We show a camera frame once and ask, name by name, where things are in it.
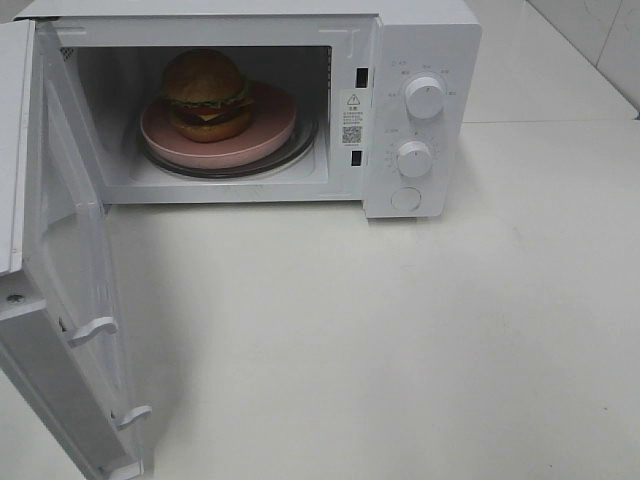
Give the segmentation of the white round door button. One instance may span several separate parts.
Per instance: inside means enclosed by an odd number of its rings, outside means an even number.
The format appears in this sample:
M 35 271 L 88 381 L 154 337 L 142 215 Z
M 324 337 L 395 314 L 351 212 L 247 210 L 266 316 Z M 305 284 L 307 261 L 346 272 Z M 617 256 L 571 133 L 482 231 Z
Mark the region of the white round door button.
M 421 192 L 413 187 L 402 187 L 391 196 L 391 205 L 399 211 L 414 211 L 422 201 Z

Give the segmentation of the pink round plate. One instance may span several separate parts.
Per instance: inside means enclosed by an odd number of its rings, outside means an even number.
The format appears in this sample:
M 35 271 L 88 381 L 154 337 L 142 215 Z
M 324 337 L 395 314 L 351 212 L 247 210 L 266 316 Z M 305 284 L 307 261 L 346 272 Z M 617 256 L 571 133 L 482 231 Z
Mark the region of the pink round plate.
M 142 136 L 155 156 L 179 167 L 218 170 L 248 165 L 282 147 L 297 116 L 294 98 L 278 87 L 257 82 L 252 97 L 251 123 L 234 137 L 208 143 L 184 137 L 171 125 L 169 107 L 161 100 L 144 110 Z

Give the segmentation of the burger with lettuce and cheese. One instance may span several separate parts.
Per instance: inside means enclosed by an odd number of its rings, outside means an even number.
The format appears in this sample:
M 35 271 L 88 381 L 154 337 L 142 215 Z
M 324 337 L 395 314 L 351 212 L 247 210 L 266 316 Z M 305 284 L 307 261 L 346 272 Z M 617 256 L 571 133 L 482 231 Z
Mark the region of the burger with lettuce and cheese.
M 249 79 L 213 49 L 189 50 L 171 60 L 162 73 L 161 97 L 174 129 L 199 143 L 235 137 L 253 119 Z

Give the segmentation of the white microwave door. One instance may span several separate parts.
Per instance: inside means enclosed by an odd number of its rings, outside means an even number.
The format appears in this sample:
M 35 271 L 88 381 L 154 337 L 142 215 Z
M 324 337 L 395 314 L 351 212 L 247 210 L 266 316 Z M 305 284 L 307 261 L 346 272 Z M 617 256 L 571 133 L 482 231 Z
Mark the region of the white microwave door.
M 144 471 L 127 335 L 87 170 L 93 153 L 53 26 L 1 27 L 1 366 L 89 479 Z

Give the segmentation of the glass microwave turntable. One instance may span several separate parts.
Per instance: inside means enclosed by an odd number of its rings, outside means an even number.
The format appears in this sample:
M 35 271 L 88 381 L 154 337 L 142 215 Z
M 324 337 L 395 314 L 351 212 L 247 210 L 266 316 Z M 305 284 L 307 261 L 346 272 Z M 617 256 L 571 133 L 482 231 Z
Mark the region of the glass microwave turntable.
M 178 165 L 155 153 L 141 133 L 138 133 L 138 144 L 148 160 L 173 174 L 207 180 L 232 180 L 272 174 L 297 163 L 313 147 L 318 129 L 316 120 L 303 118 L 296 122 L 289 139 L 274 152 L 246 165 L 226 168 L 203 169 Z

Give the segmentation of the lower white round knob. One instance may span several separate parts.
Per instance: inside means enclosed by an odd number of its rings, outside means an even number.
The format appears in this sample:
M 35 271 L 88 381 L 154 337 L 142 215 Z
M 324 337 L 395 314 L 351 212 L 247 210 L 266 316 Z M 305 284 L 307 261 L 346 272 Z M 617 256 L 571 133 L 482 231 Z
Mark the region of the lower white round knob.
M 434 161 L 431 148 L 421 141 L 408 141 L 397 150 L 396 163 L 402 176 L 419 178 L 426 175 Z

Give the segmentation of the white round knob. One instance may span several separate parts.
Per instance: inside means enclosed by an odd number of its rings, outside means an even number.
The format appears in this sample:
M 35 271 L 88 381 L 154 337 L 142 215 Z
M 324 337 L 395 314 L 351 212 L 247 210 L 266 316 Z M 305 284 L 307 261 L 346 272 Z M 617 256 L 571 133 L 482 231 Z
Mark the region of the white round knob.
M 407 83 L 404 88 L 404 100 L 412 118 L 431 119 L 444 108 L 444 84 L 433 73 L 422 73 Z
M 396 163 L 402 176 L 419 178 L 426 175 L 434 161 L 431 148 L 421 141 L 408 141 L 397 150 Z

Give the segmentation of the white warning label sticker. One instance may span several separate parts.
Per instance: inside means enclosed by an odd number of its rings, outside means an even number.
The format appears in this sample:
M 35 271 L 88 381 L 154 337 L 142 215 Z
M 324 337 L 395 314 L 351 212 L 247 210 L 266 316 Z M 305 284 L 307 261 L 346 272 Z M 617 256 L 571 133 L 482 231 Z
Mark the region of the white warning label sticker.
M 361 147 L 365 143 L 370 95 L 367 89 L 343 89 L 339 100 L 339 140 L 345 147 Z

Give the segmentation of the upper white round knob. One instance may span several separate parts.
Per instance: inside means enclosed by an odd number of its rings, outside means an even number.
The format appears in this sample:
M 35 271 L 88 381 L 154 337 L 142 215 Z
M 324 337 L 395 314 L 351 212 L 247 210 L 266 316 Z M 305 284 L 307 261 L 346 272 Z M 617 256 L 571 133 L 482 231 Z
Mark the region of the upper white round knob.
M 431 119 L 444 108 L 444 84 L 433 73 L 422 73 L 407 83 L 404 88 L 404 100 L 412 118 Z

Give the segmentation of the white microwave oven body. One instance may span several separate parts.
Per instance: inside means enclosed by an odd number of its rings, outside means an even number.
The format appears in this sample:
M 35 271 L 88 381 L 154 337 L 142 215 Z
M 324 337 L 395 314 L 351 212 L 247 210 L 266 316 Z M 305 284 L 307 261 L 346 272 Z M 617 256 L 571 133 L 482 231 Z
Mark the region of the white microwave oven body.
M 443 209 L 451 163 L 481 38 L 462 1 L 35 1 L 11 22 L 50 23 L 90 132 L 86 162 L 106 204 L 360 201 L 370 218 L 431 217 Z M 255 83 L 296 100 L 299 121 L 316 120 L 313 147 L 272 174 L 198 179 L 158 168 L 138 144 L 145 104 L 163 67 L 184 50 L 230 56 Z M 412 118 L 404 88 L 433 73 L 443 110 Z M 365 143 L 339 140 L 343 89 L 367 89 Z M 397 150 L 421 141 L 430 171 L 402 176 Z M 392 194 L 418 189 L 420 206 L 399 211 Z

